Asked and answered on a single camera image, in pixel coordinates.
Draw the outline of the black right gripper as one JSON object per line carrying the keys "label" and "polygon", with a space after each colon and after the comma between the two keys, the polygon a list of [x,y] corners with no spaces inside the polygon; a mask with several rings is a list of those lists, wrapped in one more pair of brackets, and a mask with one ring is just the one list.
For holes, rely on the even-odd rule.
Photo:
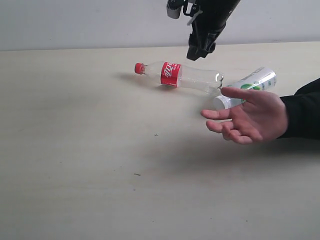
{"label": "black right gripper", "polygon": [[239,0],[197,0],[191,22],[186,58],[196,61],[206,58],[216,48],[216,40]]}

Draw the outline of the person's open bare hand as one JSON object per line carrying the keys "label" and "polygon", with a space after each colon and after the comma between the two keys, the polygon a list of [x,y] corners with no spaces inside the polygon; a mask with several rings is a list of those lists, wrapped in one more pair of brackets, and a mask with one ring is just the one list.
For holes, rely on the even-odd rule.
{"label": "person's open bare hand", "polygon": [[269,142],[283,135],[289,120],[279,96],[267,91],[224,87],[221,93],[245,102],[229,109],[201,111],[206,127],[241,145]]}

